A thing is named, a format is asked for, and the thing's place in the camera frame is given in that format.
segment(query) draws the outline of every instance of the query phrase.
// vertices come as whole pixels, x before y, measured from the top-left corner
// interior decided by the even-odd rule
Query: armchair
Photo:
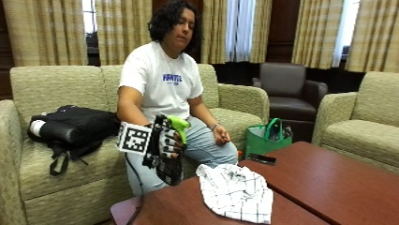
[[[368,72],[357,92],[325,95],[311,143],[399,174],[399,73]]]
[[[217,83],[212,66],[198,64],[198,67],[204,104],[227,129],[236,149],[244,149],[247,127],[268,120],[267,93],[249,86]]]
[[[328,88],[321,82],[305,80],[305,67],[288,63],[261,63],[252,86],[268,95],[268,118],[280,118],[292,130],[293,142],[311,141],[315,115]]]

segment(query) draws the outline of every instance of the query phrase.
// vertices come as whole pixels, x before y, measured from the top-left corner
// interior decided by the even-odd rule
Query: man's right hand
[[[221,125],[213,127],[212,136],[215,144],[224,144],[229,142],[229,135]]]
[[[159,133],[159,157],[180,158],[186,148],[178,132],[164,128]]]

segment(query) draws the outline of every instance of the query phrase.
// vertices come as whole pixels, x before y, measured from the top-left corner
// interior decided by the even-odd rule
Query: beige armchair
[[[399,73],[368,72],[357,92],[325,95],[311,142],[399,173]]]
[[[236,149],[244,149],[247,127],[268,121],[267,93],[251,86],[217,83],[212,66],[199,64],[198,67],[204,89],[204,104],[227,129]]]

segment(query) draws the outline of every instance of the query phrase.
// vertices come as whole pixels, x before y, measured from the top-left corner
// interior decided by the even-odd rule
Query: beige sofa
[[[0,224],[94,224],[110,206],[132,196],[123,155],[110,137],[91,155],[49,175],[47,147],[26,135],[30,116],[73,104],[115,111],[120,66],[41,66],[10,70],[13,100],[0,101]],[[204,101],[237,148],[244,130],[268,119],[267,95],[253,87],[217,84],[210,65],[199,65]],[[184,161],[184,176],[195,163]]]
[[[399,73],[368,72],[357,92],[324,96],[311,142],[399,173]]]

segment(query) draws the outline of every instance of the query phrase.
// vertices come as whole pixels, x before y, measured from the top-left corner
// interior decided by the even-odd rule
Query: black bag
[[[116,135],[118,126],[114,112],[73,105],[59,107],[55,112],[34,115],[29,121],[27,135],[53,151],[49,174],[65,172],[69,158],[88,165],[80,157],[98,149],[107,136]],[[54,168],[59,157],[63,157],[63,161],[58,172]]]

